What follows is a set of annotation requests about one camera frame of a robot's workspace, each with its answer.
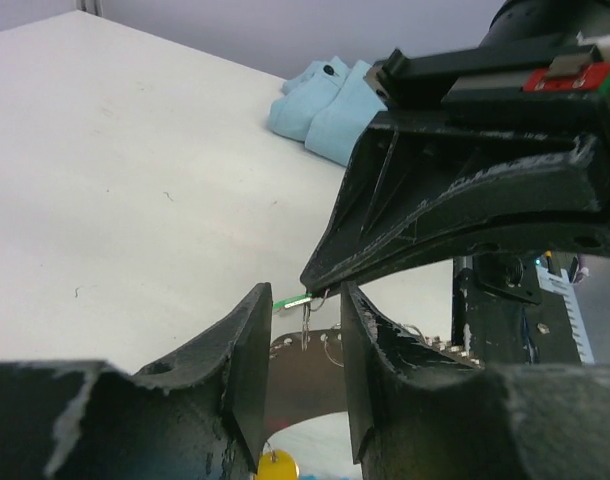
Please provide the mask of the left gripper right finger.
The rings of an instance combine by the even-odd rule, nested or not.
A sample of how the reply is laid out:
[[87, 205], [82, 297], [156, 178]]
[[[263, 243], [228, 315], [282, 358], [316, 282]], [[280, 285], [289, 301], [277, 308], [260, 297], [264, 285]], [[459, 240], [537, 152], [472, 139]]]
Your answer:
[[366, 479], [610, 479], [610, 366], [478, 368], [341, 288], [352, 457]]

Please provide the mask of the green tag key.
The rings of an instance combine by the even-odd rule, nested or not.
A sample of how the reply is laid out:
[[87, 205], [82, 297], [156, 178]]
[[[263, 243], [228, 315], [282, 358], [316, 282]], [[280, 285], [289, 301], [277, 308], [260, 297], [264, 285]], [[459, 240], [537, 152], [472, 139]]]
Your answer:
[[272, 307], [272, 313], [277, 315], [287, 310], [294, 310], [296, 308], [302, 309], [302, 320], [301, 320], [301, 350], [306, 351], [308, 349], [310, 341], [310, 319], [311, 314], [320, 310], [329, 296], [330, 289], [326, 289], [321, 296], [321, 301], [317, 306], [312, 306], [312, 303], [316, 297], [311, 293], [304, 293], [295, 297], [286, 298], [283, 300], [276, 301]]

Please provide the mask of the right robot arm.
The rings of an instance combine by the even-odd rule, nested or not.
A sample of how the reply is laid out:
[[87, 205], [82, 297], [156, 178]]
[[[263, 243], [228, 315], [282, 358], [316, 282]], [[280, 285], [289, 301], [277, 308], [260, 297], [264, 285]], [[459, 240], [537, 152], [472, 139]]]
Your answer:
[[507, 1], [473, 49], [368, 78], [361, 134], [300, 280], [345, 282], [485, 253], [610, 258], [610, 1]]

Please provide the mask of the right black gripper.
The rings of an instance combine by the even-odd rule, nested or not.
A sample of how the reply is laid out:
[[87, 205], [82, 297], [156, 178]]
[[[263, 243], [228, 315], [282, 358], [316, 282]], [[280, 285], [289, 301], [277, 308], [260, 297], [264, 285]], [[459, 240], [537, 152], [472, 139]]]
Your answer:
[[610, 258], [610, 36], [395, 49], [367, 82], [387, 109], [301, 273], [309, 293], [484, 253]]

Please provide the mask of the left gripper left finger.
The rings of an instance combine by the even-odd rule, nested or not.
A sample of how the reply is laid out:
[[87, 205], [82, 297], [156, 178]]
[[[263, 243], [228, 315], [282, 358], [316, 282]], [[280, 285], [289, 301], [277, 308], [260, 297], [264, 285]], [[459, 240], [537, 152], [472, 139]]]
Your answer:
[[0, 362], [0, 479], [246, 479], [265, 443], [272, 290], [135, 374]]

